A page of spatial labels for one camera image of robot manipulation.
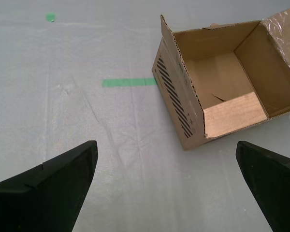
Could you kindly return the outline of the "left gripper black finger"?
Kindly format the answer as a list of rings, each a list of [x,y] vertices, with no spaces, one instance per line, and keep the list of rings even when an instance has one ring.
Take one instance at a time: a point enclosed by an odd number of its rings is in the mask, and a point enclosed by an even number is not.
[[[0,182],[0,232],[71,232],[93,180],[96,141],[87,141]]]
[[[246,141],[235,156],[272,231],[290,232],[290,158]]]

